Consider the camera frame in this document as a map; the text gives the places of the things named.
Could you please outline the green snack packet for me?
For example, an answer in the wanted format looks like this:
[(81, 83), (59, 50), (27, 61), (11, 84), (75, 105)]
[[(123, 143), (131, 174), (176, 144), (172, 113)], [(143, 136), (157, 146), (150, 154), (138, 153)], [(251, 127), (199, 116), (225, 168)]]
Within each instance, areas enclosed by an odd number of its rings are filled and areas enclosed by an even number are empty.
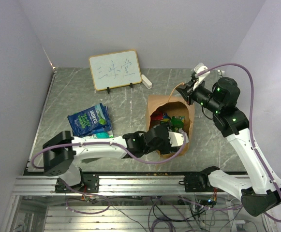
[(184, 126), (184, 116), (172, 116), (171, 123), (173, 128), (181, 129)]

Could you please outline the red snack packet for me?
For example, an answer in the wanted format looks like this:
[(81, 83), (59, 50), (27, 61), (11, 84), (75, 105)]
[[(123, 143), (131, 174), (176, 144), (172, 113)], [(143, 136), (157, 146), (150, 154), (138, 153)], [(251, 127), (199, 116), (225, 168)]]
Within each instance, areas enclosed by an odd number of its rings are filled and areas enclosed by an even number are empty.
[(164, 119), (164, 116), (163, 116), (163, 112), (153, 112), (151, 115), (150, 115), (150, 120), (151, 121), (161, 121)]

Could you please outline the brown paper bag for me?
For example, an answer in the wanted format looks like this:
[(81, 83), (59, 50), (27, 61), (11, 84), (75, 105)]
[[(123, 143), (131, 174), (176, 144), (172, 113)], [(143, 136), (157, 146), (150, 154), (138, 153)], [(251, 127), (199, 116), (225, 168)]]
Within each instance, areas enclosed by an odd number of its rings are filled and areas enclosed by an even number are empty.
[(194, 124), (195, 106), (188, 105), (182, 97), (173, 96), (172, 93), (167, 95), (149, 95), (146, 108), (146, 129), (157, 125), (151, 120), (154, 113), (167, 113), (170, 117), (184, 116), (183, 131), (187, 134), (188, 140), (192, 139)]

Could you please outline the blue green Burts vinegar bag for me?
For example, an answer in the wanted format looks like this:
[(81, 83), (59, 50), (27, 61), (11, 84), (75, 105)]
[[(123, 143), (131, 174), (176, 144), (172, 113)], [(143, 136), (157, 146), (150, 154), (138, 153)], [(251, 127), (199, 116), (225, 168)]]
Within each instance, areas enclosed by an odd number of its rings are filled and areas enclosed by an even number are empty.
[(108, 107), (99, 103), (86, 110), (67, 116), (73, 136), (85, 137), (113, 129)]

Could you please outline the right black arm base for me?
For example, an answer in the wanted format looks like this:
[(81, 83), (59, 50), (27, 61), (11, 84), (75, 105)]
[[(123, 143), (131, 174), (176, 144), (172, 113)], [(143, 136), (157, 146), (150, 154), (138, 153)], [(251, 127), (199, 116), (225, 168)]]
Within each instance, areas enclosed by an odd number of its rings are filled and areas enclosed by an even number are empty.
[(183, 180), (178, 182), (183, 186), (185, 192), (213, 192), (214, 187), (209, 183), (207, 175), (204, 174), (191, 174), (185, 175)]

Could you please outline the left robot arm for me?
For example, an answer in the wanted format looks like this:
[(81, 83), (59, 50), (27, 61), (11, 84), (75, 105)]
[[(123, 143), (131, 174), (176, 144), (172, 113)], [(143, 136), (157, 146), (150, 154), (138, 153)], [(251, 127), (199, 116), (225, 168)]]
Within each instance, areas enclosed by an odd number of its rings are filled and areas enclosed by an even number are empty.
[(158, 125), (149, 131), (136, 131), (107, 139), (86, 139), (62, 131), (43, 145), (44, 175), (60, 176), (73, 192), (84, 187), (77, 162), (87, 159), (141, 158), (152, 151), (173, 152), (175, 143), (168, 126)]

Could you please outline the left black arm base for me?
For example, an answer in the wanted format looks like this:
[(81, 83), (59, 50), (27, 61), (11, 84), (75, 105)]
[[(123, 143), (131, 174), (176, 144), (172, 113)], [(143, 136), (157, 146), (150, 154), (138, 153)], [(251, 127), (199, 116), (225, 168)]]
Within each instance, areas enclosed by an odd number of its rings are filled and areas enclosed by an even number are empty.
[(98, 193), (100, 179), (95, 174), (84, 174), (80, 184), (67, 188), (63, 181), (58, 178), (55, 184), (55, 193)]

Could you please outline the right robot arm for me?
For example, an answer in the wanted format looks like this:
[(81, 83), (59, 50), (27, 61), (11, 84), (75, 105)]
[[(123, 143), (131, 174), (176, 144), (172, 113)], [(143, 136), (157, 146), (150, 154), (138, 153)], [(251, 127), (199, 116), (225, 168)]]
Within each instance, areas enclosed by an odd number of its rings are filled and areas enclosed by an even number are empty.
[(251, 216), (257, 217), (281, 204), (281, 179), (277, 177), (263, 153), (251, 138), (249, 121), (237, 107), (240, 89), (237, 82), (222, 77), (212, 87), (205, 88), (195, 80), (176, 87), (188, 105), (198, 103), (212, 113), (212, 121), (238, 154), (249, 176), (241, 180), (212, 166), (202, 171), (199, 187), (204, 191), (221, 189), (239, 199)]

